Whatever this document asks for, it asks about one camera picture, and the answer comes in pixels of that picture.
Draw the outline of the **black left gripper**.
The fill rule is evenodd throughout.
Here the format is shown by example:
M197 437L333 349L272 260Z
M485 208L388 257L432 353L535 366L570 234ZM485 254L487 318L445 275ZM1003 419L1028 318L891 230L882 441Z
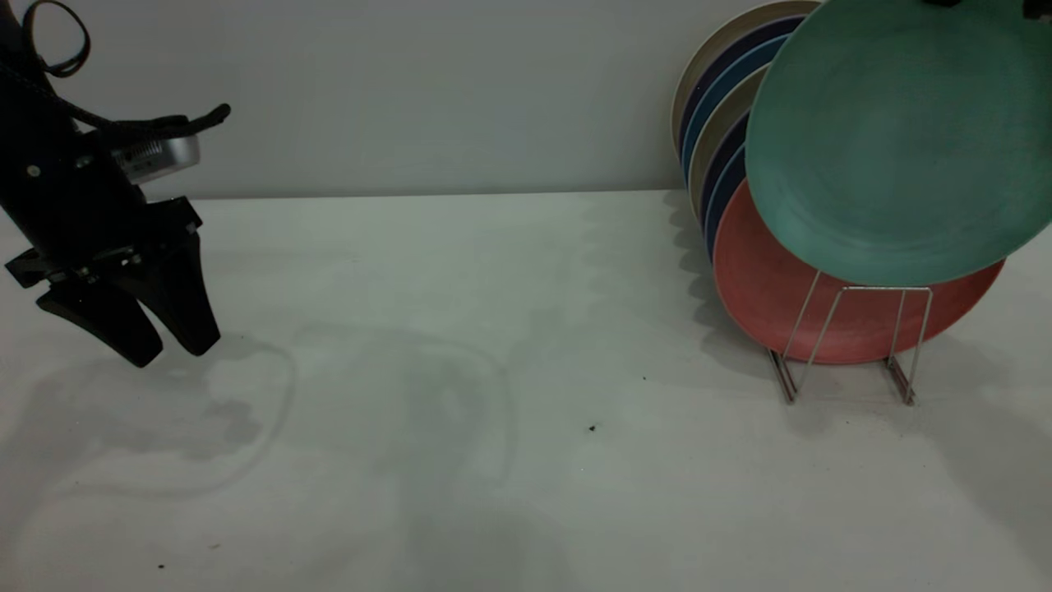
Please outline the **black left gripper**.
M145 368L163 351L140 303L194 356L220 340L201 266L201 218L184 197L151 205L119 154L187 139L184 117L112 123L31 82L2 84L2 208L29 240L7 270L29 288L123 266L115 284L52 284L37 306Z

